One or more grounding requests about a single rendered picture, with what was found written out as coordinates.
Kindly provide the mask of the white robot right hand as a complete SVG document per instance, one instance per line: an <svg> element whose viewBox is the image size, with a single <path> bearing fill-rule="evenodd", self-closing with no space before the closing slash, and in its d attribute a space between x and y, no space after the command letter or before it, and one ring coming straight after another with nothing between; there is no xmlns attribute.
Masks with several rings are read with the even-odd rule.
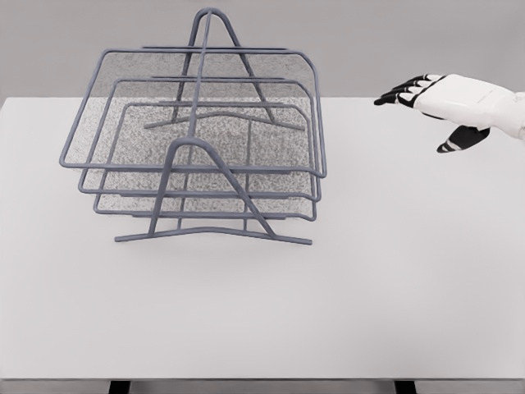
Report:
<svg viewBox="0 0 525 394"><path fill-rule="evenodd" d="M456 124L436 149L452 153L482 142L493 128L517 139L513 136L514 95L512 90L466 76L424 74L397 85L374 104L399 104Z"/></svg>

